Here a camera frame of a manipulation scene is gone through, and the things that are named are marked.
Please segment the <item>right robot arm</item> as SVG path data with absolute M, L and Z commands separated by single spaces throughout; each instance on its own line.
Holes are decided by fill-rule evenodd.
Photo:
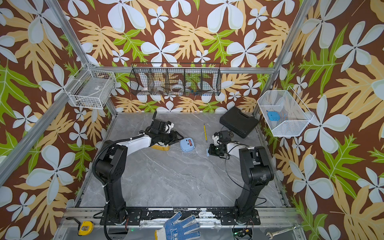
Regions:
M 256 201 L 261 190 L 274 179 L 270 160 L 264 147 L 250 147 L 233 141 L 232 137 L 233 133 L 230 131 L 216 132 L 212 136 L 214 142 L 208 148 L 210 156 L 216 156 L 225 161 L 230 157 L 238 158 L 244 182 L 234 207 L 222 213 L 221 225 L 260 225 Z

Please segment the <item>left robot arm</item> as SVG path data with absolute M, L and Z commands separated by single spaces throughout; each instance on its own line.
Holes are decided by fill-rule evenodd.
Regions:
M 102 184 L 106 198 L 101 224 L 122 225 L 127 221 L 121 182 L 127 157 L 142 149 L 153 146 L 167 148 L 183 140 L 184 137 L 173 127 L 170 121 L 152 119 L 151 125 L 137 136 L 104 142 L 92 166 L 93 175 Z

